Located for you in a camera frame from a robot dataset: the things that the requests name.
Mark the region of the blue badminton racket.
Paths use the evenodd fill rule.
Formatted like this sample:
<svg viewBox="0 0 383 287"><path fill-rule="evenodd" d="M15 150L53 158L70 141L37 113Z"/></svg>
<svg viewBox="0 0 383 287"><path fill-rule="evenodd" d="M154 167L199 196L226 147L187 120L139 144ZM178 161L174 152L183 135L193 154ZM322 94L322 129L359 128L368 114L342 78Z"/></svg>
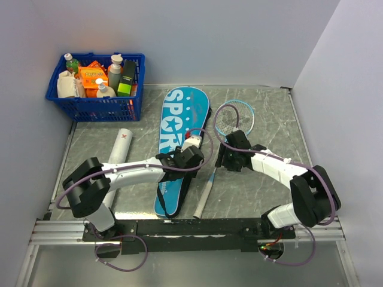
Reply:
<svg viewBox="0 0 383 287"><path fill-rule="evenodd" d="M241 100L228 100L219 107L215 121L215 129L218 133L226 137L231 132L239 129L249 135L254 127L255 113L253 108ZM203 189L197 208L193 214L195 219L201 219L204 207L211 192L217 167L211 173Z"/></svg>

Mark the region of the blue racket cover bag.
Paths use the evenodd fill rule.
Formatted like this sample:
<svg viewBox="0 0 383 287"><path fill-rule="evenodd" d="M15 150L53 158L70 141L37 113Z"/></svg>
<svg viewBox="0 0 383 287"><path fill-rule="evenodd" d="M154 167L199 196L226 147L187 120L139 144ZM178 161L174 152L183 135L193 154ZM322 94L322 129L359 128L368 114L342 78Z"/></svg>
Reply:
<svg viewBox="0 0 383 287"><path fill-rule="evenodd" d="M159 152L166 154L182 146L187 131L205 128L210 115L209 98L201 89L177 87L169 91L162 105ZM178 216L191 181L189 176L159 183L154 202L155 214L168 219Z"/></svg>

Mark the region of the white shuttlecock tube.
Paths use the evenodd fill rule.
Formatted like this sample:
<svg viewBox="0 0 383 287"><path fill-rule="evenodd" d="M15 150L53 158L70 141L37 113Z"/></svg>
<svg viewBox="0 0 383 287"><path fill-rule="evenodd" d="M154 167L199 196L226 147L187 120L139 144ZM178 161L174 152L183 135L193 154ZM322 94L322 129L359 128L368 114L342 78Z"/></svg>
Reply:
<svg viewBox="0 0 383 287"><path fill-rule="evenodd" d="M121 164L126 161L132 136L133 133L128 129L120 129L118 131L114 146L108 159L109 164ZM103 203L107 208L112 207L115 194L116 190L112 190L105 196Z"/></svg>

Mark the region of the blue plastic basket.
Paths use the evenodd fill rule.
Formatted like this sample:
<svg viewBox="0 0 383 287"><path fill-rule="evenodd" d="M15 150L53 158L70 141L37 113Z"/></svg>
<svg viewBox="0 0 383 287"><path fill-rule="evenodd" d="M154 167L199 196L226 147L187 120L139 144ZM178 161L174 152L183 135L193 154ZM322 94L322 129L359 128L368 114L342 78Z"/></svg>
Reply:
<svg viewBox="0 0 383 287"><path fill-rule="evenodd" d="M133 82L137 84L133 97L112 98L59 98L57 81L59 74L66 71L64 56L52 73L45 98L54 102L71 120L76 122L139 121L144 94L145 56L142 53L123 53L123 59L136 63Z"/></svg>

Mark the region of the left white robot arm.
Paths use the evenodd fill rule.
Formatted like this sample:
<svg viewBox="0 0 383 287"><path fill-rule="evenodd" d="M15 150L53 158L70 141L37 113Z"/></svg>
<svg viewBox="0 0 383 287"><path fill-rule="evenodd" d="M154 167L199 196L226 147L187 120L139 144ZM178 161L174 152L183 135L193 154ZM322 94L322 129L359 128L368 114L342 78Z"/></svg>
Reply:
<svg viewBox="0 0 383 287"><path fill-rule="evenodd" d="M193 145L133 163L106 164L91 157L63 181L62 195L67 198L74 218L87 218L104 240L112 240L118 225L103 203L109 192L130 185L179 180L199 170L203 159L202 151Z"/></svg>

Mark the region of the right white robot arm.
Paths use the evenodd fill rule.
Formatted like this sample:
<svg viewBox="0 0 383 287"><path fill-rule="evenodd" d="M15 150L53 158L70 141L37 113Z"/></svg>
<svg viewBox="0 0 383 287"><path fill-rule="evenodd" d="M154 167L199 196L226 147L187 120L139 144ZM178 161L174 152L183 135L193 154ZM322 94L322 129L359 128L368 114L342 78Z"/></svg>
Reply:
<svg viewBox="0 0 383 287"><path fill-rule="evenodd" d="M252 146L242 130L221 141L219 164L229 171L247 168L262 173L290 190L291 203L273 207L262 215L261 230L268 238L276 237L291 225L329 225L341 207L325 168L293 162L263 145Z"/></svg>

